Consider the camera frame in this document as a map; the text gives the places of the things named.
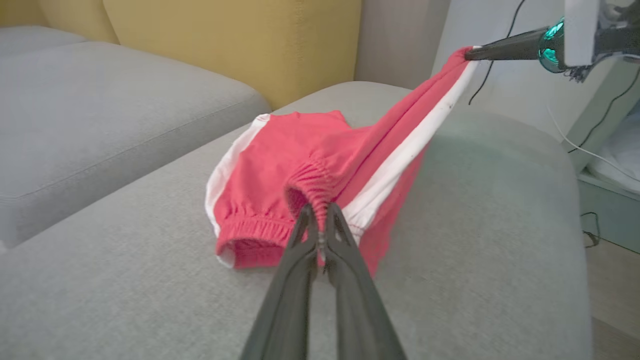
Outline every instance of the gray couch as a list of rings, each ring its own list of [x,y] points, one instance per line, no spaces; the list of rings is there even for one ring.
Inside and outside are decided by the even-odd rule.
[[[336,85],[277,113],[379,119],[408,90]],[[0,359],[234,359],[273,269],[229,270],[204,213],[232,131],[0,256]],[[426,154],[376,286],[410,359],[591,358],[578,192],[566,153],[511,119],[454,109]],[[310,358],[335,359],[316,281]]]
[[[248,85],[179,61],[0,29],[0,249],[269,111]]]

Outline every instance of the white cable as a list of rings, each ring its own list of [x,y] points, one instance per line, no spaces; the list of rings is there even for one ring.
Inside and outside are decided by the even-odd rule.
[[[640,183],[640,180],[634,178],[633,176],[627,174],[626,172],[624,172],[622,169],[620,169],[619,167],[617,167],[616,165],[614,165],[611,161],[603,158],[600,155],[594,154],[591,151],[587,151],[585,149],[583,149],[582,147],[579,147],[578,145],[575,145],[574,143],[571,142],[571,140],[567,139],[566,136],[563,134],[562,130],[560,130],[560,126],[558,126],[558,123],[556,122],[556,118],[554,117],[554,114],[551,113],[551,109],[549,108],[549,104],[547,103],[547,111],[549,112],[549,116],[551,116],[551,120],[553,120],[554,125],[556,126],[556,129],[558,130],[558,133],[564,138],[564,140],[568,143],[571,144],[571,146],[573,146],[574,148],[580,150],[580,151],[584,151],[589,155],[595,156],[596,158],[606,162],[607,164],[611,165],[612,167],[614,167],[617,171],[620,171],[622,174],[624,174],[625,176],[627,176],[630,179],[633,179],[635,181],[637,181],[638,183]]]

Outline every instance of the wooden floor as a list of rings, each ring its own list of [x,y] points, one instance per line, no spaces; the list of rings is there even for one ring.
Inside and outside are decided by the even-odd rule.
[[[608,241],[586,252],[593,358],[640,360],[640,254]]]

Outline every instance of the black cable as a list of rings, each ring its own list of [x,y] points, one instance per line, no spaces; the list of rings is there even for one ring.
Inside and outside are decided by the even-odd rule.
[[[587,140],[589,140],[589,137],[591,136],[591,134],[593,133],[593,131],[596,129],[596,127],[600,126],[604,120],[607,118],[607,115],[609,114],[609,110],[611,110],[611,106],[613,106],[613,103],[618,100],[619,98],[623,97],[627,92],[629,92],[629,90],[631,90],[632,87],[634,87],[634,85],[636,84],[636,81],[638,80],[638,75],[640,74],[640,67],[638,67],[638,70],[636,71],[636,76],[634,77],[634,80],[631,82],[631,85],[629,85],[629,87],[622,92],[622,94],[614,97],[611,102],[609,103],[609,106],[607,107],[607,111],[604,112],[604,115],[602,115],[602,118],[600,119],[600,121],[598,121],[598,123],[591,128],[591,130],[589,130],[589,133],[587,134],[587,137],[584,138],[584,140],[580,143],[580,145],[578,145],[578,147],[582,147],[584,145],[584,143],[587,142]],[[568,154],[571,154],[572,152],[576,151],[578,148],[570,150],[568,152]]]
[[[511,19],[511,26],[509,27],[509,32],[507,33],[507,36],[505,38],[508,38],[511,36],[511,31],[513,31],[513,25],[516,23],[516,17],[518,17],[518,12],[520,11],[522,4],[524,4],[524,0],[522,0],[520,4],[518,4],[518,8],[516,8],[516,12],[513,14],[513,19]],[[493,60],[491,61],[491,64],[489,64],[489,69],[486,71],[486,75],[484,76],[484,80],[482,81],[482,84],[480,84],[480,87],[478,88],[478,90],[476,90],[476,92],[473,94],[471,99],[469,99],[469,105],[471,105],[471,102],[474,100],[476,95],[480,92],[480,90],[482,90],[484,83],[489,77],[489,73],[491,72],[492,67],[493,67]]]
[[[600,240],[604,240],[603,238],[600,237],[600,219],[598,218],[598,213],[595,213],[593,211],[589,211],[588,213],[584,213],[584,214],[580,215],[580,217],[583,217],[584,215],[589,215],[589,214],[593,215],[596,218],[596,232],[598,234],[594,235],[593,233],[590,233],[589,231],[582,231],[584,234],[587,234],[591,238],[591,241],[593,241],[593,245],[585,246],[584,247],[585,249],[597,246],[600,243]]]

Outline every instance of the white bedding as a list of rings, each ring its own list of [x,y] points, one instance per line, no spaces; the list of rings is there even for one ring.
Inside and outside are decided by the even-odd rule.
[[[640,103],[605,142],[599,155],[616,164],[636,180],[625,176],[598,158],[593,158],[588,165],[594,176],[640,194]]]

